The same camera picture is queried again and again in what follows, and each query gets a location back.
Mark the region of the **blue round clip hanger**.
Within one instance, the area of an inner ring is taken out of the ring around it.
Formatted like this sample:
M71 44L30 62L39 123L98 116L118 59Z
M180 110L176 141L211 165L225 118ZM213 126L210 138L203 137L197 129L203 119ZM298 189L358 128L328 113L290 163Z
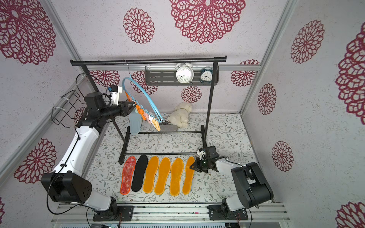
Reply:
M140 113L139 111L143 111L141 116L144 117L146 120L148 120L149 123L151 125L153 125L154 128L157 131L161 131L160 124L165 121L164 118L162 117L161 113L159 112L158 108L156 107L156 105L154 104L153 100L150 98L148 93L143 89L143 87L140 84L138 84L132 78L132 76L130 74L130 68L129 68L128 62L126 60L124 60L124 62L126 63L126 65L128 67L129 77L123 78L123 80L122 80L122 89L126 92L127 97L131 98L132 102L134 102L136 105L139 106L139 109L137 110L137 112ZM138 87L138 89L143 93L143 95L145 95L145 97L148 100L150 106L152 107L155 115L150 114L147 109L143 108L143 106L141 104L139 104L139 102L126 90L126 88L125 88L125 81L126 80L129 80L131 83L133 83L136 87Z

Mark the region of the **orange insole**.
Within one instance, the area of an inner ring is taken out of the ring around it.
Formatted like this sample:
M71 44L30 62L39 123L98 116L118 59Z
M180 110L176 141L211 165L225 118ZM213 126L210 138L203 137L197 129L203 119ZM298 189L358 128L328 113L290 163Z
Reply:
M177 158L171 167L170 194L178 196L180 193L181 176L183 173L183 160Z
M155 183L155 175L159 168L159 158L157 156L153 156L146 167L145 171L145 179L143 185L144 193L151 193L154 189Z
M171 160L168 157L164 157L159 165L158 179L155 186L156 195L162 195L164 193L170 170L171 170Z
M190 168L195 162L195 158L193 156L189 157L185 166L185 180L182 192L184 195L187 195L191 191L193 177L194 177L194 170Z

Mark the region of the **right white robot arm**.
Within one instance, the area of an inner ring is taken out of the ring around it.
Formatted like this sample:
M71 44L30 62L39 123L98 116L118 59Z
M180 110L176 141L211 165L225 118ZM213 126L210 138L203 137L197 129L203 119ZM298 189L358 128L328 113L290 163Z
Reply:
M214 170L233 180L236 193L222 200L221 211L231 215L243 209L258 208L260 204L274 198L273 190L262 170L255 162L242 165L220 156L215 146L201 148L189 169L199 173Z

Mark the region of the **red gel insole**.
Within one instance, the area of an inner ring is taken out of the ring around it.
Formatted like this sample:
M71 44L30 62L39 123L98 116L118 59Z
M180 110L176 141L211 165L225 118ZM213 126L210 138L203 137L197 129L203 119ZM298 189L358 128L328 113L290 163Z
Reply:
M131 191L132 178L136 167L136 158L130 156L123 166L120 193L127 195Z

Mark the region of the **light blue insole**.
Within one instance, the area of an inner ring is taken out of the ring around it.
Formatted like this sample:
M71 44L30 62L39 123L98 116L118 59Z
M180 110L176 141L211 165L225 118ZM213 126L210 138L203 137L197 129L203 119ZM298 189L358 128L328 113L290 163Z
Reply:
M142 126L142 121L142 116L138 113L136 109L134 109L129 115L131 135L139 134Z

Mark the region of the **black insole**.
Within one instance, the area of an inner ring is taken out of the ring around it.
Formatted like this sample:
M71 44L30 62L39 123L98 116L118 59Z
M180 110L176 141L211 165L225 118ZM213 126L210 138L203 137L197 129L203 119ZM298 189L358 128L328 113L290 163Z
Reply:
M144 175L148 165L148 157L143 154L138 158L135 166L134 176L132 180L131 190L133 192L139 192L143 186Z

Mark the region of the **cream plush toy dog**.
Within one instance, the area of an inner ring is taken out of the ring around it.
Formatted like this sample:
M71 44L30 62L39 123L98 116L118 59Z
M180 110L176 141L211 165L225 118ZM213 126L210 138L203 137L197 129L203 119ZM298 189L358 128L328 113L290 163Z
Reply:
M178 128L188 128L189 114L192 112L193 107L190 103L182 102L168 117L168 121L171 124L176 125Z

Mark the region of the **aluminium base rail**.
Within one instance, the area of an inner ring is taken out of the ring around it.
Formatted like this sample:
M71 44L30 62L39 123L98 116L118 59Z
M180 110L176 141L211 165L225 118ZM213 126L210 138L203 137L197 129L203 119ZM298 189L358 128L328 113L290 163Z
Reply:
M50 228L292 228L282 203L264 203L235 215L224 217L218 203L126 203L114 221L94 221L89 208L61 204Z

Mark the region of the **black metal clothes rack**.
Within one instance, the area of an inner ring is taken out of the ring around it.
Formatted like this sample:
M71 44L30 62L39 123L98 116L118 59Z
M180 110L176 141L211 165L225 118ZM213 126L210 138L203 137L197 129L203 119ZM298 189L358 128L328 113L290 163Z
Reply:
M139 134L201 134L202 136L202 145L203 148L207 147L207 130L209 125L209 118L211 114L212 100L213 100L213 91L215 86L216 79L218 80L218 64L222 62L226 62L227 56L225 57L213 57L213 58L180 58L180 59L138 59L138 60L101 60L101 61L74 61L70 60L70 63L74 67L81 67L84 73L89 73L88 66L113 66L113 65L143 65L145 67L150 67L151 64L173 64L173 63L213 63L213 78L210 85L210 93L209 93L209 102L207 109L207 117L205 125L201 125L200 131L154 131L154 132L139 132ZM127 148L131 136L130 127L127 127L126 138L121 134L119 127L117 126L115 121L112 121L114 126L116 127L118 133L120 133L124 144L120 154L120 158L118 160L119 164L122 165L125 162L126 156L136 156L142 155L143 153L128 153ZM192 155L194 153L152 153L149 155Z

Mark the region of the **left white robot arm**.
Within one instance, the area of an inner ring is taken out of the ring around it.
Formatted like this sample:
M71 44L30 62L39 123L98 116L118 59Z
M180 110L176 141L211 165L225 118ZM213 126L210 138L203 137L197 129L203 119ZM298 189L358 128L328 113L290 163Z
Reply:
M121 94L120 91L110 92L110 104L105 104L100 92L85 96L86 108L75 126L72 143L53 171L43 174L41 178L41 184L47 191L47 200L115 214L117 204L112 201L112 197L95 191L91 182L82 175L92 147L107 122L114 121L117 116L128 116L135 108L132 102L120 101Z

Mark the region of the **green alarm clock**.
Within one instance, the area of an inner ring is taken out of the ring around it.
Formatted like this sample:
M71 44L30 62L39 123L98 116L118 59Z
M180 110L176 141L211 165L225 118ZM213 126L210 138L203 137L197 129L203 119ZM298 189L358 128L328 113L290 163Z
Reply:
M213 77L213 69L211 67L205 67L200 71L200 82L211 83Z

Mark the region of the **white alarm clock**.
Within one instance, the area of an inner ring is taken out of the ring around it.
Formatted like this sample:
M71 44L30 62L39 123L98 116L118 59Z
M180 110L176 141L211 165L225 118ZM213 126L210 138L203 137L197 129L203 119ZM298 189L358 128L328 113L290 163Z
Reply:
M193 65L191 63L178 63L175 67L176 79L182 84L191 83L194 78Z

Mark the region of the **grey fabric insole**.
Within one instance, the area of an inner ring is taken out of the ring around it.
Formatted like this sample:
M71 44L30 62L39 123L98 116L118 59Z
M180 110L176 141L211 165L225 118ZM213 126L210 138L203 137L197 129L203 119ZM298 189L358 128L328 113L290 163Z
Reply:
M177 132L178 131L178 126L176 126L174 124L160 125L160 128L161 128L161 132Z

